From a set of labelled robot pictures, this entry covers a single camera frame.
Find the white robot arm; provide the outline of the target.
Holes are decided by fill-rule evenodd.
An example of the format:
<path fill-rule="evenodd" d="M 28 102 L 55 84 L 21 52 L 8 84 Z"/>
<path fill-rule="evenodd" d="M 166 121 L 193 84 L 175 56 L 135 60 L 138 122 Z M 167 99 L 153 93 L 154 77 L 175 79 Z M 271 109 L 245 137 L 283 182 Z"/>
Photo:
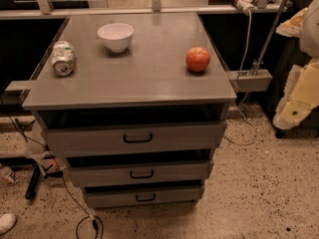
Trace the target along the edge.
<path fill-rule="evenodd" d="M 291 129 L 319 107 L 319 0 L 281 23 L 276 33 L 298 38 L 300 50 L 311 57 L 305 66 L 294 65 L 290 70 L 272 120 L 277 128 Z"/>

